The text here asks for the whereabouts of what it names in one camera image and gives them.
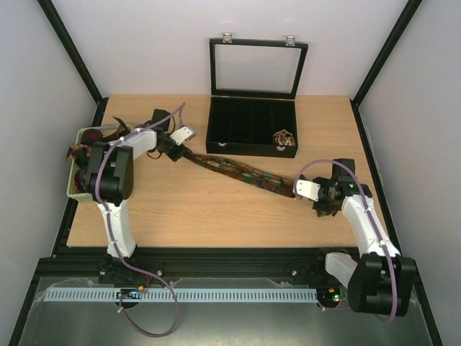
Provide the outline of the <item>green perforated plastic basket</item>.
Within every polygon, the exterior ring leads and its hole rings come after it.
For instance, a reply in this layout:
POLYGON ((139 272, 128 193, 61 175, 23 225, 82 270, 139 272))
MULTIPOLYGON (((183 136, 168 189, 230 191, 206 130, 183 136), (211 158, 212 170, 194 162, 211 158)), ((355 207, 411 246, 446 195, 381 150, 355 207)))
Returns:
POLYGON ((119 205, 134 188, 134 149, 126 144, 109 148, 129 135, 133 127, 118 119, 117 125, 82 128, 66 159, 72 162, 67 195, 79 202, 97 201, 95 190, 106 203, 119 205))

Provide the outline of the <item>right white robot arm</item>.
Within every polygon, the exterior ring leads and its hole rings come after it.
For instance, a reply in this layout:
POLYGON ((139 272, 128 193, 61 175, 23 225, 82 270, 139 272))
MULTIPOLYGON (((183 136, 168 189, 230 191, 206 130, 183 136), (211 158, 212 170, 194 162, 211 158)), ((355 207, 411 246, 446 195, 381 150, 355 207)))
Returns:
POLYGON ((359 183, 352 159, 331 161, 329 178, 316 177, 317 215, 342 213, 352 228, 359 260, 343 252, 330 252, 314 264, 322 282, 336 278, 346 289, 351 310, 381 314, 393 319, 405 316, 410 303, 416 263, 404 257, 386 234, 377 217, 371 190, 359 183))

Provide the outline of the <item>brown teal patterned tie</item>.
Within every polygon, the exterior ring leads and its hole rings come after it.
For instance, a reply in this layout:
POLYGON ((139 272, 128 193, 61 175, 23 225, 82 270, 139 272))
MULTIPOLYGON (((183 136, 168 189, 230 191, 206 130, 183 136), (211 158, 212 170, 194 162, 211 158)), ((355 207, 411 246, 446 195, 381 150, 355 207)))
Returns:
POLYGON ((286 198, 295 197, 293 192, 295 183, 293 179, 264 172, 247 164, 232 159, 226 159, 221 156, 195 154, 189 148, 187 148, 183 157, 198 166, 254 187, 273 192, 286 198))

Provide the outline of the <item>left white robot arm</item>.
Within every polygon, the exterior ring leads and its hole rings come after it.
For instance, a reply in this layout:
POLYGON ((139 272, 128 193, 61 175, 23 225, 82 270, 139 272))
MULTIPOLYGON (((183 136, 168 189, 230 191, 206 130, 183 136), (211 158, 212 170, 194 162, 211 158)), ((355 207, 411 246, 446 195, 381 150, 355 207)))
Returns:
POLYGON ((118 119, 119 128, 110 136, 91 143, 88 163, 84 167, 84 188, 97 202, 108 238, 107 253, 127 259, 136 243, 130 225, 127 202, 134 189, 134 161, 144 154, 166 154, 172 161, 182 155, 183 143, 194 138, 190 127, 180 124, 169 130, 174 113, 154 110, 150 120, 129 128, 118 119))

